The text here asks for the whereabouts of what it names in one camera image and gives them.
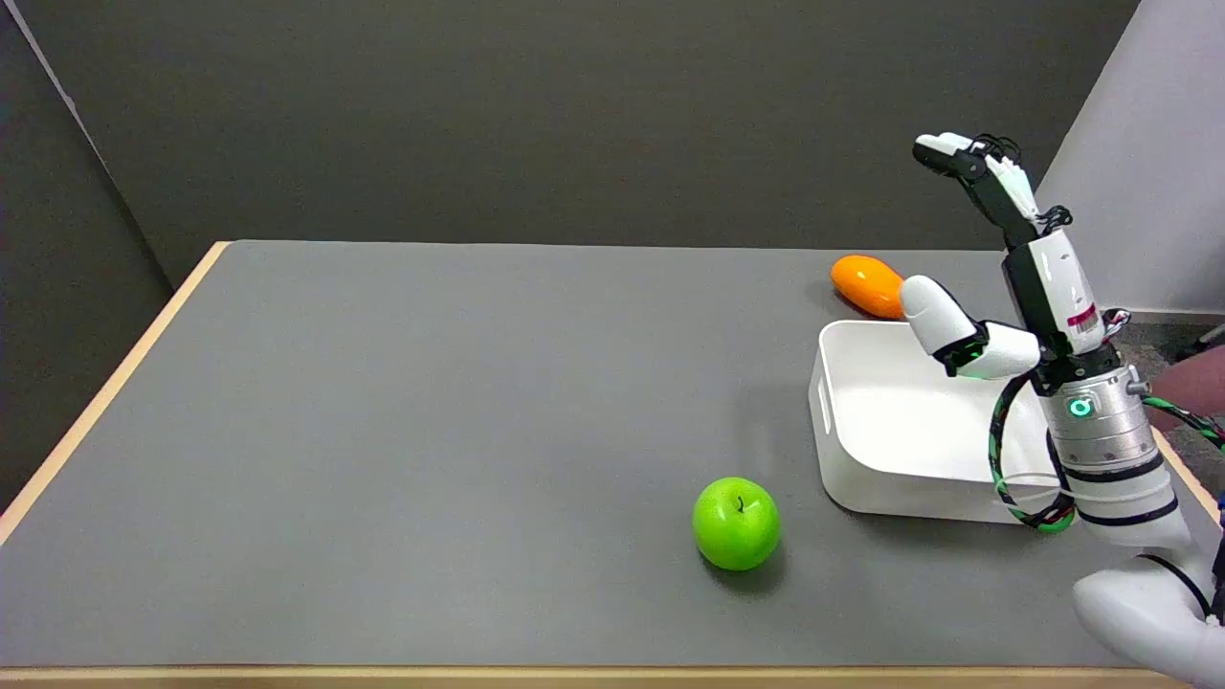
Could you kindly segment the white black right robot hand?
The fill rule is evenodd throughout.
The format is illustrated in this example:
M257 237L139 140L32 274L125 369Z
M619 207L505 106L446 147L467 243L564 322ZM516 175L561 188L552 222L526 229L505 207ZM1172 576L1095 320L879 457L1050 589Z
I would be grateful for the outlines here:
M920 166L957 181L1005 240L1002 273L1020 326L971 318L937 280L902 281L902 313L924 353L951 378L1003 380L1038 374L1045 389L1115 369L1107 321L1066 228L1063 206L1038 208L1009 137L924 134Z

